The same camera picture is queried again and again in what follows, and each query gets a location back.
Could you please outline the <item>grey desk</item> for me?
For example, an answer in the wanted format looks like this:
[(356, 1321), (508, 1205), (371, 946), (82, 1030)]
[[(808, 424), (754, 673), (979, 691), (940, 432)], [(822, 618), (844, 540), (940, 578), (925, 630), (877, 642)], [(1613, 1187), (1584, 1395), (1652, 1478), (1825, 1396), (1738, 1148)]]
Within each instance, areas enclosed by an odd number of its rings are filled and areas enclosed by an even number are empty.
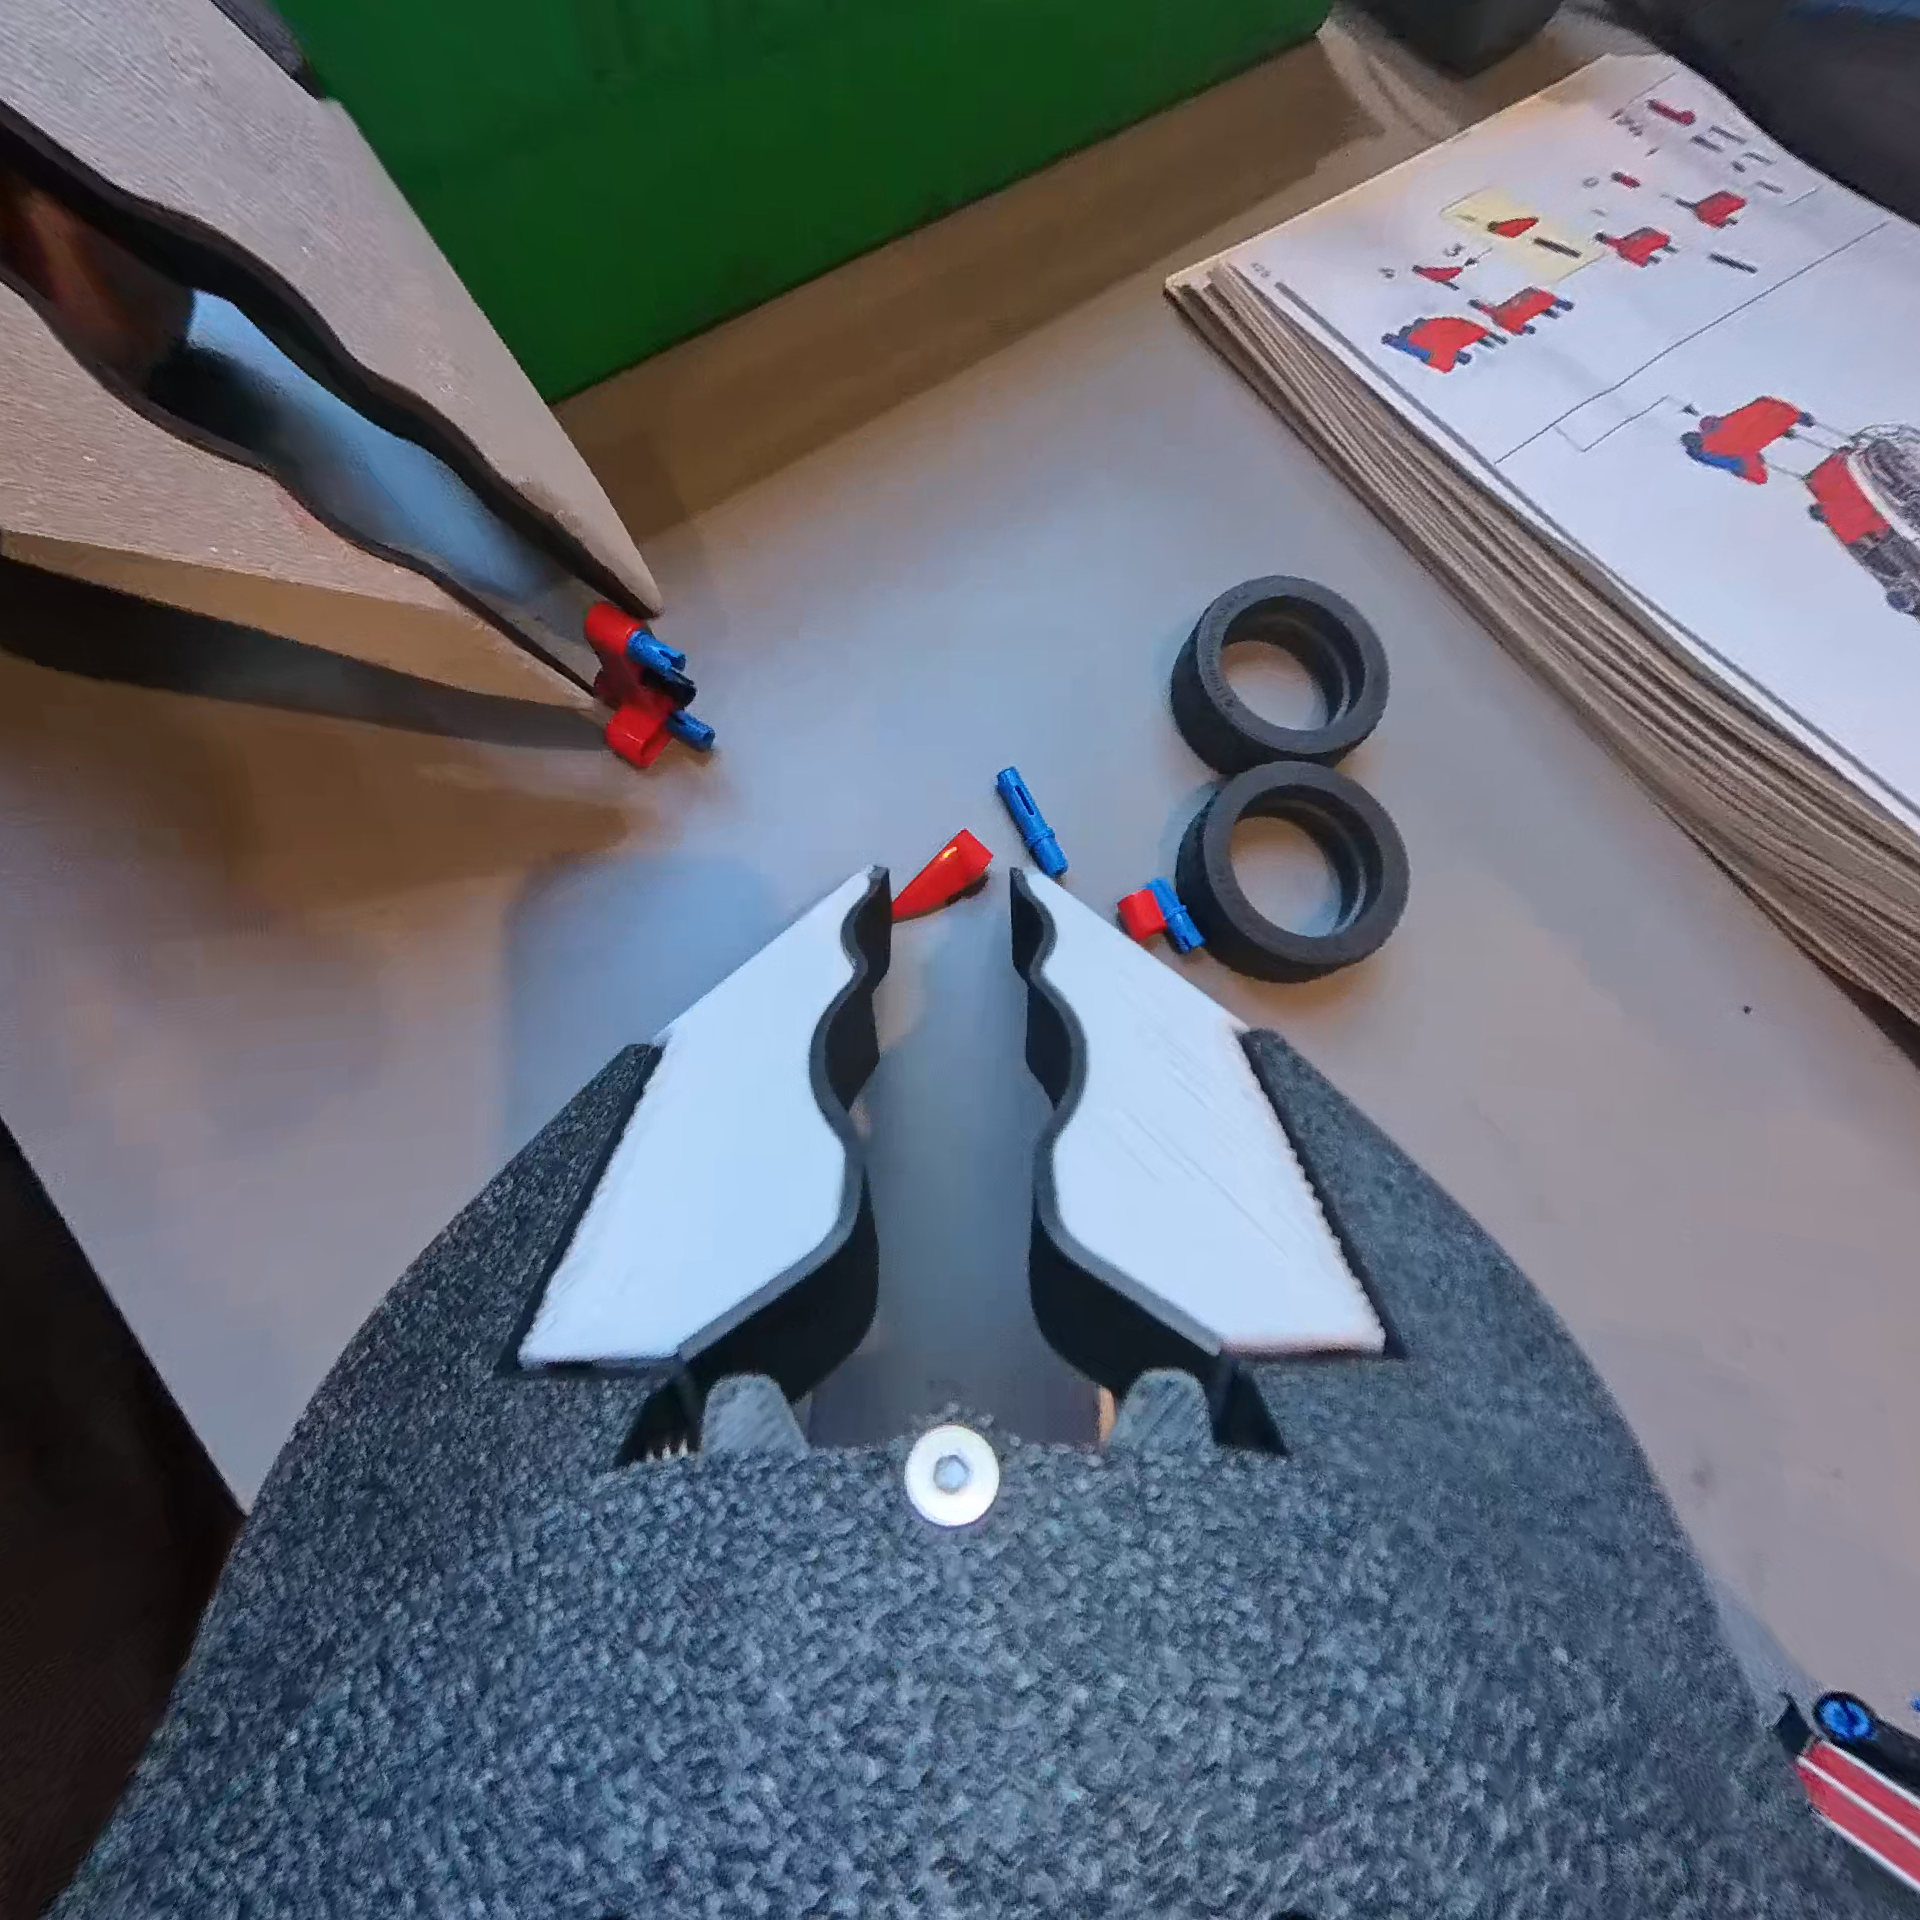
[(378, 1296), (602, 1064), (954, 827), (993, 889), (896, 948), (869, 1088), (881, 1316), (816, 1433), (948, 1402), (1069, 1437), (1024, 1316), (1032, 1152), (993, 794), (1098, 907), (1204, 785), (1188, 619), (1297, 572), (1395, 668), (1378, 957), (1188, 976), (1277, 1029), (1528, 1268), (1736, 1606), (1916, 1705), (1916, 1064), (1302, 448), (1169, 272), (1571, 72), (1420, 81), (1346, 24), (563, 414), (693, 651), (712, 758), (633, 774), (5, 572), (5, 1121), (246, 1505)]

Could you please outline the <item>open instruction booklet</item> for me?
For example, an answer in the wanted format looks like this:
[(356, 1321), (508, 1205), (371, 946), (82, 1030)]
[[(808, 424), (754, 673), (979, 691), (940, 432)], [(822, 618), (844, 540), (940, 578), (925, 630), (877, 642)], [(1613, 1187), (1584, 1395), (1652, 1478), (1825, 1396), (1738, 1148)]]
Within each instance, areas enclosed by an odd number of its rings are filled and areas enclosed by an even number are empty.
[(1604, 54), (1165, 284), (1825, 969), (1918, 1016), (1918, 237)]

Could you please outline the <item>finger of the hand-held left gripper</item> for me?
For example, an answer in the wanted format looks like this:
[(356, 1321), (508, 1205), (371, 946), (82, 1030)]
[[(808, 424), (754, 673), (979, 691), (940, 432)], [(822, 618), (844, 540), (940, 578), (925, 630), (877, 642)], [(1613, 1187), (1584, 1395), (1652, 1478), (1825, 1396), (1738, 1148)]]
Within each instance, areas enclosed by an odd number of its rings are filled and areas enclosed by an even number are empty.
[(657, 614), (627, 524), (387, 173), (218, 5), (2, 5), (5, 129), (131, 252), (246, 309), (565, 574)]
[(2, 529), (9, 561), (84, 585), (462, 694), (602, 713), (572, 675), (450, 590), (109, 393), (14, 285), (2, 290)]

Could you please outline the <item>red beam assembly blue pins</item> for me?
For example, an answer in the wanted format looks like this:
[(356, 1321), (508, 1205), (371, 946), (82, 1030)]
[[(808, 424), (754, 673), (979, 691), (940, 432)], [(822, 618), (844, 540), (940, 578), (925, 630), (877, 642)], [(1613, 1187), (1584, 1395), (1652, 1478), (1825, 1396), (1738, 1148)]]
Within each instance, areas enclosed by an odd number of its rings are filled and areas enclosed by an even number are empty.
[(608, 709), (608, 750), (637, 771), (678, 746), (709, 754), (716, 732), (693, 710), (697, 698), (684, 651), (668, 648), (636, 614), (600, 600), (584, 614), (597, 659), (592, 694)]

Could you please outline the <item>black tumbler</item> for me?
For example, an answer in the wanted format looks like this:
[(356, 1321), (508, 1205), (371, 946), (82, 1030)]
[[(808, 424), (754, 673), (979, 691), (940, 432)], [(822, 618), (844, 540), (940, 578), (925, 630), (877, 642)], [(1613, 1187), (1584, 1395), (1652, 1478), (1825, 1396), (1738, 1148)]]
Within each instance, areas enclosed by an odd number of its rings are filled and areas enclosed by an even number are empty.
[(1561, 2), (1405, 2), (1395, 34), (1452, 77), (1475, 77), (1536, 42)]

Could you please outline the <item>black rubber tyre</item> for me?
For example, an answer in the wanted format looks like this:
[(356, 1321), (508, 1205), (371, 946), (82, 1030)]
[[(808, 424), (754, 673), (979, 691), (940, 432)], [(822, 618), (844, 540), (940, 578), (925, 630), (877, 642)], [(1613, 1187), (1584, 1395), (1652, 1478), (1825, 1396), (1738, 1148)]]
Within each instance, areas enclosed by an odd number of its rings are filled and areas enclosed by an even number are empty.
[[(1283, 726), (1244, 702), (1226, 666), (1237, 645), (1292, 659), (1317, 685), (1318, 722)], [(1209, 602), (1169, 676), (1176, 726), (1222, 778), (1276, 761), (1338, 766), (1378, 730), (1388, 694), (1389, 661), (1374, 624), (1341, 595), (1297, 576), (1237, 584)]]
[[(1232, 842), (1250, 820), (1294, 826), (1318, 849), (1340, 912), (1322, 931), (1268, 918), (1246, 894)], [(1190, 819), (1176, 860), (1176, 889), (1213, 957), (1250, 979), (1305, 982), (1371, 957), (1409, 905), (1402, 833), (1348, 774), (1313, 761), (1268, 761), (1217, 785)]]

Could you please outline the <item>red curved wedge brick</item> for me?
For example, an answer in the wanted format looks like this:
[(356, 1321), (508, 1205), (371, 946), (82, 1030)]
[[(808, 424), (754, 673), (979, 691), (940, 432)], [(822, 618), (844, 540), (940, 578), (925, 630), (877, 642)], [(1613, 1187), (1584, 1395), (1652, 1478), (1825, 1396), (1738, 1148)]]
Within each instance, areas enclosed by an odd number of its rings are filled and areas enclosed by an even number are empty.
[(976, 897), (989, 880), (993, 850), (971, 833), (946, 840), (932, 860), (893, 894), (893, 923), (918, 921)]

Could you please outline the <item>green plastic bin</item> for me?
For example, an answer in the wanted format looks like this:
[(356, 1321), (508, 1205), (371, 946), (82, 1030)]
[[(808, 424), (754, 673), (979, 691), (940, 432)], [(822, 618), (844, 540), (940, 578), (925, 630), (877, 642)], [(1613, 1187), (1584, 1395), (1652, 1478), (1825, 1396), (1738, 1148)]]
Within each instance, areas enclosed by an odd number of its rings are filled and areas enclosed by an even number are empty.
[(277, 5), (547, 401), (1310, 42), (1313, 2)]

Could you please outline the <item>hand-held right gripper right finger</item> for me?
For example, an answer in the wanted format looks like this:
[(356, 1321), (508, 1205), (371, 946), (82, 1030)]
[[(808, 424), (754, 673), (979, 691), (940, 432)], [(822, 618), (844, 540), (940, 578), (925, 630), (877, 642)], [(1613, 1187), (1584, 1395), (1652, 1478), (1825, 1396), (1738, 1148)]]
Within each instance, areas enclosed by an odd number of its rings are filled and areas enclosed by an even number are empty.
[(1045, 1246), (1209, 1358), (1385, 1353), (1253, 1029), (1036, 870), (1011, 877)]

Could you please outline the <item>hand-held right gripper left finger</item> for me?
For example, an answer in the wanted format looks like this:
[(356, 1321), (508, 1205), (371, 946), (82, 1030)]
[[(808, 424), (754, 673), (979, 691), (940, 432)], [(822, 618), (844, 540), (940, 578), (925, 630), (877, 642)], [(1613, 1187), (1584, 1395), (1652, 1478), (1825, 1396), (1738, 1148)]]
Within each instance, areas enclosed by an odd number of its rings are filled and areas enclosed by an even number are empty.
[(830, 1021), (873, 1008), (861, 931), (891, 948), (891, 877), (852, 870), (653, 1040), (518, 1336), (524, 1372), (691, 1365), (850, 1228), (850, 1092)]

